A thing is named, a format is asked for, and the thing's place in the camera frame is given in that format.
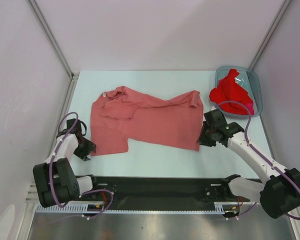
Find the white backdrop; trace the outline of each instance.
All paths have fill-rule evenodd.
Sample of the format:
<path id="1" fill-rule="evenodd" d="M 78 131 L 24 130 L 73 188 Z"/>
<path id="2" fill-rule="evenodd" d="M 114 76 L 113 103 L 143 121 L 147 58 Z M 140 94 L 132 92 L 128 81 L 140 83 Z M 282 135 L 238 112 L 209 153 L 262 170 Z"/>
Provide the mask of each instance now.
<path id="1" fill-rule="evenodd" d="M 276 160 L 300 171 L 300 0 L 292 3 L 255 71 Z"/>
<path id="2" fill-rule="evenodd" d="M 283 0 L 37 0 L 73 71 L 247 67 Z"/>
<path id="3" fill-rule="evenodd" d="M 0 216 L 15 206 L 14 233 L 32 168 L 47 157 L 68 82 L 27 2 L 1 0 Z"/>

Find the crumpled red fabric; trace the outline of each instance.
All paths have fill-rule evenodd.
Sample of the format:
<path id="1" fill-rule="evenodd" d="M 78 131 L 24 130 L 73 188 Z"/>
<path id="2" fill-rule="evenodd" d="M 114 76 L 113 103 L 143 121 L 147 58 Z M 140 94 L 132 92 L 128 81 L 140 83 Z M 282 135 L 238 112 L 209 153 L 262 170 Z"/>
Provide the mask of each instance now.
<path id="1" fill-rule="evenodd" d="M 239 102 L 249 109 L 251 115 L 254 115 L 254 102 L 248 96 L 248 92 L 236 83 L 235 77 L 238 75 L 239 72 L 236 69 L 230 69 L 228 75 L 219 81 L 216 88 L 211 90 L 210 100 L 216 104 L 227 100 Z M 239 104 L 224 103 L 220 107 L 227 113 L 248 115 L 247 110 Z"/>

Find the metal frame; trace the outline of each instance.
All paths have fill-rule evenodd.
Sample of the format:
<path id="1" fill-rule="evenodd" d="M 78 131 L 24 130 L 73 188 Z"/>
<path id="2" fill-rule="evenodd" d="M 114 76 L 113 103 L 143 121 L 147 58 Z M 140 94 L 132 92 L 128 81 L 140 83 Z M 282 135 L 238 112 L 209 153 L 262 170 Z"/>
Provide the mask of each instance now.
<path id="1" fill-rule="evenodd" d="M 69 84 L 67 86 L 67 90 L 65 92 L 65 96 L 63 99 L 63 103 L 62 103 L 62 108 L 60 110 L 59 116 L 58 116 L 58 122 L 62 119 L 62 117 L 68 112 L 69 107 L 70 107 L 70 103 L 72 100 L 72 96 L 74 94 L 75 91 L 75 87 L 76 87 L 76 83 L 79 77 L 79 73 L 73 73 L 71 71 L 71 68 L 56 40 L 56 38 L 54 37 L 51 28 L 49 27 L 40 7 L 38 6 L 38 3 L 36 2 L 36 0 L 26 0 L 32 10 L 32 12 L 34 13 L 36 19 L 38 20 L 38 23 L 40 25 L 40 27 L 42 28 L 45 36 L 47 37 L 48 41 L 51 44 L 51 47 L 53 49 L 53 51 L 55 52 L 57 58 L 60 60 L 62 67 L 64 69 L 64 71 L 66 72 L 66 74 L 69 76 Z M 249 66 L 250 69 L 254 69 L 256 64 L 258 63 L 258 61 L 260 60 L 262 54 L 264 53 L 267 45 L 269 44 L 272 36 L 274 35 L 276 29 L 278 28 L 279 24 L 281 23 L 284 15 L 286 14 L 287 10 L 289 9 L 291 3 L 293 2 L 293 0 L 285 0 L 283 2 L 283 4 L 281 5 L 277 15 L 274 18 L 274 21 L 272 22 L 264 40 L 262 41 L 262 44 L 260 45 L 257 53 L 255 54 L 255 56 L 253 57 L 253 60 Z M 268 128 L 266 123 L 263 121 L 263 119 L 261 118 L 262 121 L 262 125 L 263 128 L 265 130 L 265 135 L 267 137 L 267 141 L 268 141 L 268 145 L 269 148 L 271 150 L 271 155 L 273 157 L 275 157 L 276 154 L 274 154 L 273 150 L 272 150 L 272 141 L 269 138 L 268 135 Z M 47 155 L 49 155 L 49 153 L 51 152 L 53 146 L 55 145 L 55 138 L 53 138 L 51 140 L 51 144 L 50 144 L 50 148 L 48 150 Z M 24 215 L 22 217 L 20 226 L 18 228 L 18 231 L 16 233 L 16 236 L 14 236 L 13 239 L 16 240 L 23 240 L 23 239 L 27 239 L 29 232 L 30 232 L 30 227 L 31 227 L 31 223 L 35 214 L 35 209 L 37 209 L 38 206 L 38 196 L 35 196 L 35 194 L 37 193 L 35 186 L 32 184 L 29 190 L 29 194 L 27 196 L 26 199 L 26 203 L 25 203 L 25 210 L 24 210 Z M 300 211 L 297 209 L 294 214 L 299 215 L 300 216 Z M 300 221 L 296 221 L 291 219 L 291 224 L 296 236 L 297 240 L 300 240 Z"/>

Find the blue plastic bin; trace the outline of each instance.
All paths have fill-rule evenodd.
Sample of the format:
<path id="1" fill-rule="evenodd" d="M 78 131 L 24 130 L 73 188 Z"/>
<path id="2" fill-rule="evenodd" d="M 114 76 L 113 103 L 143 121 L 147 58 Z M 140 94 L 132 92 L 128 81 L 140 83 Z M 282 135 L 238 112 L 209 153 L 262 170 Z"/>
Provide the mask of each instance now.
<path id="1" fill-rule="evenodd" d="M 240 66 L 221 66 L 215 72 L 215 87 L 218 86 L 219 81 L 228 75 L 230 69 L 236 69 L 240 74 L 235 78 L 235 82 L 244 88 L 249 97 L 253 100 L 254 115 L 252 117 L 257 117 L 261 114 L 263 110 L 262 96 L 259 83 L 258 75 L 249 68 Z M 248 115 L 240 115 L 229 113 L 221 110 L 223 114 L 233 117 L 248 117 Z"/>

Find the folded garment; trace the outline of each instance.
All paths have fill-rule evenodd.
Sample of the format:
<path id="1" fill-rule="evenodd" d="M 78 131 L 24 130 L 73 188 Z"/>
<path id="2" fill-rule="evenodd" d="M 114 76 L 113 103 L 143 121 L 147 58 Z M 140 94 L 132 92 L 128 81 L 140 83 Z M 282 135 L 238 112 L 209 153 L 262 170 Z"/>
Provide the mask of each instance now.
<path id="1" fill-rule="evenodd" d="M 250 113 L 255 114 L 254 102 L 248 92 L 236 83 L 235 77 L 239 75 L 236 69 L 230 69 L 228 75 L 219 81 L 218 86 L 211 90 L 210 100 L 216 104 L 231 100 L 245 105 Z M 247 110 L 235 103 L 224 103 L 220 106 L 227 113 L 248 115 Z"/>
<path id="2" fill-rule="evenodd" d="M 104 92 L 92 105 L 92 156 L 124 153 L 128 139 L 199 151 L 204 106 L 198 91 L 162 100 L 126 86 Z"/>

